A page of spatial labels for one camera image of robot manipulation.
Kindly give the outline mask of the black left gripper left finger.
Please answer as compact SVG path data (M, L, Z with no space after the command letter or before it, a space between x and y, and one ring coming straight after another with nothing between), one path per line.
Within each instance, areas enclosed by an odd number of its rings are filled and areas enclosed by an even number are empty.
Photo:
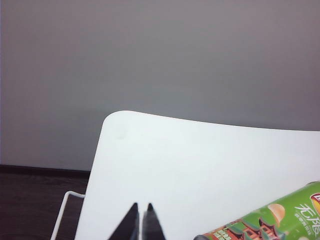
M140 233L140 214L138 204L135 202L119 225L113 231L109 240L138 240Z

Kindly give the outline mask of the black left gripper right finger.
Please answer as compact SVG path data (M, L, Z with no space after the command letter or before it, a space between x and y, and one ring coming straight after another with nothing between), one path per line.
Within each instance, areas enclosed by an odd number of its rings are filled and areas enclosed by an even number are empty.
M166 240L157 213L151 203L148 204L142 219L142 240Z

